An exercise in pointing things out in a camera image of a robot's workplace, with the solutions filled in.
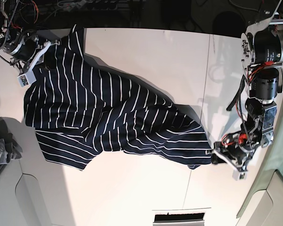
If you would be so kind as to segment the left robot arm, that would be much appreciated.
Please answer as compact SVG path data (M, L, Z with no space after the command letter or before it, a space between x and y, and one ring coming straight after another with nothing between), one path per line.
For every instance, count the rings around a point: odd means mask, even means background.
M231 166L237 180L246 177L256 150L272 143L275 98L283 92L283 0L262 1L258 13L241 34L243 74L227 107L236 108L241 128L225 134L211 151L212 163Z

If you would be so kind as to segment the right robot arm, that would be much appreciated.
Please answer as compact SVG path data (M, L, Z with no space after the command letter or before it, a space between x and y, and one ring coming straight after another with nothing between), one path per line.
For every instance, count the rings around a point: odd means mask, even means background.
M20 73L28 72L36 64L52 70L56 67L54 55L50 52L37 54L45 48L59 45L59 41L50 41L40 35L36 30L25 30L23 26L16 23L16 18L21 16L21 0L0 0L0 58L8 65L19 70Z

